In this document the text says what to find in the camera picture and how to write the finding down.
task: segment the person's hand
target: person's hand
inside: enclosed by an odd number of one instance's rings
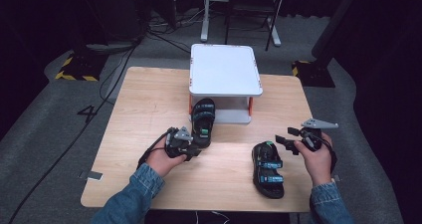
[[[167,175],[173,167],[182,163],[187,157],[185,154],[176,156],[174,158],[169,157],[164,150],[164,144],[166,140],[166,137],[162,138],[155,145],[153,151],[146,160],[146,163],[161,177]]]
[[[321,137],[332,146],[331,138],[328,135],[322,133]],[[295,147],[305,159],[305,167],[313,180],[313,186],[331,182],[331,155],[325,145],[312,152],[301,141],[296,140]]]

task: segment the person's right arm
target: person's right arm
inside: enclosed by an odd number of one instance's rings
[[[325,133],[322,138],[332,146],[331,138]],[[305,160],[305,167],[313,181],[311,193],[310,223],[354,223],[347,211],[334,182],[331,181],[331,156],[328,148],[312,152],[300,141],[295,141],[295,147]]]

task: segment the person's left hand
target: person's left hand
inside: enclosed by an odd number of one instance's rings
[[[173,158],[169,157],[164,150],[166,140],[166,136],[162,138],[155,145],[155,148],[146,160],[146,163],[161,177],[167,175],[173,167],[181,164],[187,157],[186,154],[182,154]]]

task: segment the person's right hand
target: person's right hand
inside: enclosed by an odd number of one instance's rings
[[[331,138],[322,133],[321,137],[332,146]],[[295,141],[295,147],[305,159],[305,167],[313,180],[313,186],[331,182],[331,155],[325,145],[315,152],[310,151],[301,141]]]

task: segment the shoe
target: shoe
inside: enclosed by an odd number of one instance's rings
[[[254,161],[253,181],[258,191],[266,197],[280,199],[285,195],[284,178],[277,172],[283,167],[276,146],[271,141],[261,142],[252,149]]]
[[[215,119],[215,104],[209,99],[202,99],[192,109],[192,144],[199,148],[208,147],[211,143],[211,131]]]

